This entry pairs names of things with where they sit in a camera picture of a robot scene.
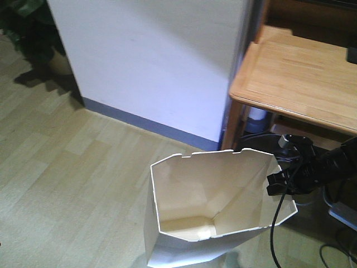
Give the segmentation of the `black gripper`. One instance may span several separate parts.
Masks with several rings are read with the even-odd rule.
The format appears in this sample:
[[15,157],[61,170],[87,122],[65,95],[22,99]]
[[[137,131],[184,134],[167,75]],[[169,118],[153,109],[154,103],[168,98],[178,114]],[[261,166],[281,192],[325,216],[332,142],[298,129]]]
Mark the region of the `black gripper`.
[[323,168],[316,157],[305,162],[299,160],[284,172],[268,175],[267,179],[269,196],[308,194],[325,185]]

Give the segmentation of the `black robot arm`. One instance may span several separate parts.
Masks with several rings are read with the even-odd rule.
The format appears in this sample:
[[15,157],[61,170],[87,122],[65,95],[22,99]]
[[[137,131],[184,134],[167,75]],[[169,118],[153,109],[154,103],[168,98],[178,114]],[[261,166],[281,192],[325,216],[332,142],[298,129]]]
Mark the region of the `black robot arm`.
[[317,154],[311,139],[305,136],[283,135],[281,148],[299,153],[296,163],[267,176],[270,196],[308,194],[336,180],[346,180],[356,174],[356,138],[353,137],[333,150]]

